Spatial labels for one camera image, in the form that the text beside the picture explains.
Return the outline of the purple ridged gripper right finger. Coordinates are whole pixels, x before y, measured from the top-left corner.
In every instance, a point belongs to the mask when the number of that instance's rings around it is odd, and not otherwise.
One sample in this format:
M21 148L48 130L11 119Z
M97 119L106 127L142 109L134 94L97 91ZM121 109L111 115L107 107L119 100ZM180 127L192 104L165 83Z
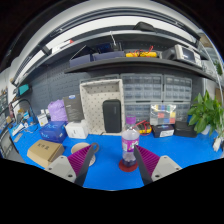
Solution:
M158 156L138 145L134 147L134 156L137 159L144 185L181 170L181 167L169 156Z

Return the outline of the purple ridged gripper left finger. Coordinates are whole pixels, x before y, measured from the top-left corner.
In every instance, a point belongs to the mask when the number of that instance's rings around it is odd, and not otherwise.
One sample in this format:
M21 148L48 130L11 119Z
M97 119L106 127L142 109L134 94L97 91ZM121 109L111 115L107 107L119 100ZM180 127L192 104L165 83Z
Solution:
M99 145L92 143L68 157L59 156L46 168L46 171L82 186L86 179L90 160L98 150Z

